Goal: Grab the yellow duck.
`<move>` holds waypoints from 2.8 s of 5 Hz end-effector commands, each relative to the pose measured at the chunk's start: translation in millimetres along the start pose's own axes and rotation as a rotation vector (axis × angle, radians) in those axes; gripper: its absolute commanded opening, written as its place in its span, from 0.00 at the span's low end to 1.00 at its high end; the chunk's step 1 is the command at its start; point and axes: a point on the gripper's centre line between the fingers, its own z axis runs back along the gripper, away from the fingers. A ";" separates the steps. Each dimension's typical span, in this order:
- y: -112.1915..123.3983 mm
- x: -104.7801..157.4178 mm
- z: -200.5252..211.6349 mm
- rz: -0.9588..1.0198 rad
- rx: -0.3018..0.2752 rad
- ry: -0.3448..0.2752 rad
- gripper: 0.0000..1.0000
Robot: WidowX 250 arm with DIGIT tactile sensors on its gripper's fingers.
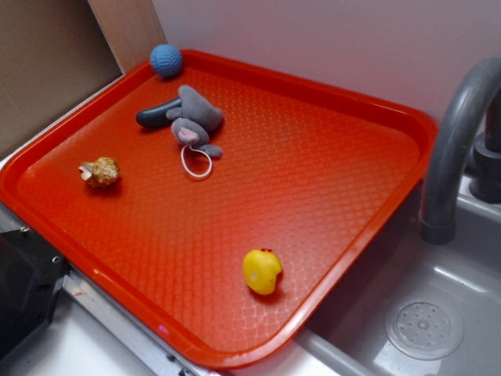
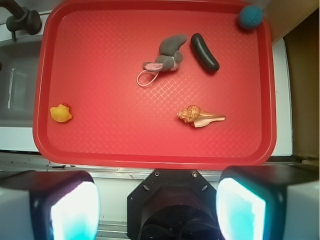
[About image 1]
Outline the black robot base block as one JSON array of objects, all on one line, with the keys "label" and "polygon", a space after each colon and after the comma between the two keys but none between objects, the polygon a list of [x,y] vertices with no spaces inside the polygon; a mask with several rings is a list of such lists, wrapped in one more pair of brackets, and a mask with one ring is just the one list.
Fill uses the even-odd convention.
[{"label": "black robot base block", "polygon": [[1,234],[1,362],[52,323],[68,270],[65,257],[33,229]]}]

